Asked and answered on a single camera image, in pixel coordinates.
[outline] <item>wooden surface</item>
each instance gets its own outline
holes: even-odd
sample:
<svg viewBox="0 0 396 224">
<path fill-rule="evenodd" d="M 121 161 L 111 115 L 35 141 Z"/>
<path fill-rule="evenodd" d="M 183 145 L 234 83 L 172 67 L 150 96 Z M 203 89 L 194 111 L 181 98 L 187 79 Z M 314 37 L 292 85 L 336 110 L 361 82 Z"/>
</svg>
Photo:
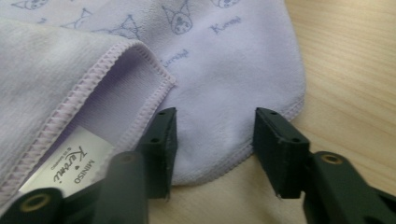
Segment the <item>wooden surface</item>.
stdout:
<svg viewBox="0 0 396 224">
<path fill-rule="evenodd" d="M 396 195 L 396 1 L 287 0 L 306 69 L 293 124 Z M 150 223 L 306 223 L 302 200 L 279 200 L 254 156 L 220 179 L 151 201 Z"/>
</svg>

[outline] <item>folded towel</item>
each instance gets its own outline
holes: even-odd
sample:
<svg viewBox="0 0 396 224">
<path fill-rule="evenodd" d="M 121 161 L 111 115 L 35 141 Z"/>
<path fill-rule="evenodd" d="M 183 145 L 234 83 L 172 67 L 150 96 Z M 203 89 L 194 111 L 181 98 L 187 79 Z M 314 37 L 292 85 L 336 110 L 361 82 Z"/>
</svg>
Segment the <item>folded towel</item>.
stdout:
<svg viewBox="0 0 396 224">
<path fill-rule="evenodd" d="M 175 82 L 118 36 L 0 19 L 0 46 L 0 206 L 78 126 L 132 148 Z"/>
</svg>

